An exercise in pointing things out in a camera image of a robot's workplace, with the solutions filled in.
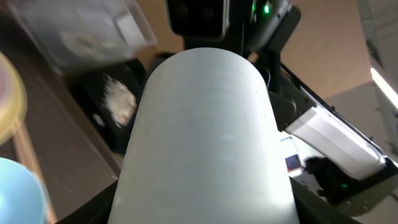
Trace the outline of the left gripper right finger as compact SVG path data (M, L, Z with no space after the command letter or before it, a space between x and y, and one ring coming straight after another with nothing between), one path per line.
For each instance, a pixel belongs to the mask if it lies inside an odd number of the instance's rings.
M342 214L309 189L290 178L300 224L361 224Z

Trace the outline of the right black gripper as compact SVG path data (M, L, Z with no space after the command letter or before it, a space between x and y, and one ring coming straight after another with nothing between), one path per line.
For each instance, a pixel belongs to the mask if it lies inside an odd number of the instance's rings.
M268 87L281 90L280 55L301 20L300 9L291 1L233 1L229 11L229 27L223 37L184 37L184 49L213 47L244 58L256 53L255 65L265 75Z

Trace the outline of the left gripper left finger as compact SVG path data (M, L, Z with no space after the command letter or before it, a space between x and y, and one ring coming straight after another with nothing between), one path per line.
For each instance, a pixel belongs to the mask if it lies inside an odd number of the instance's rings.
M57 224L107 224L117 186L115 181Z

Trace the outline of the light blue bowl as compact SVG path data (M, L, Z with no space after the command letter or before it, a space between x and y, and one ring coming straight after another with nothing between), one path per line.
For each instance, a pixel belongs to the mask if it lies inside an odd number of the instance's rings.
M2 157L1 224L46 221L46 199L38 178L22 164Z

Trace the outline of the pink white bowl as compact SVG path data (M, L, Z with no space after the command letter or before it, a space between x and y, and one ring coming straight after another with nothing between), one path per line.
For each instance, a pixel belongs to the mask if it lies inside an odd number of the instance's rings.
M298 223L266 84L245 58L162 62L139 105L110 223Z

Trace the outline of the yellow round plate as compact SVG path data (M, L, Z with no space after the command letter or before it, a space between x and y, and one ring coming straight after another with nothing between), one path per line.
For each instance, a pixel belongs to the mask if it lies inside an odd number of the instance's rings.
M1 144L15 135L25 120L27 94L11 61L1 53Z

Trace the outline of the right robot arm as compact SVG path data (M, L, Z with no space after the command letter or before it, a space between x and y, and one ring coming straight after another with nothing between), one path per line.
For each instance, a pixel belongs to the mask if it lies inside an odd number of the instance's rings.
M381 148L339 115L281 61L280 54L301 20L290 1L169 1L172 29L186 49L214 47L248 57L262 75L277 128L320 153L305 170L332 205L397 175Z

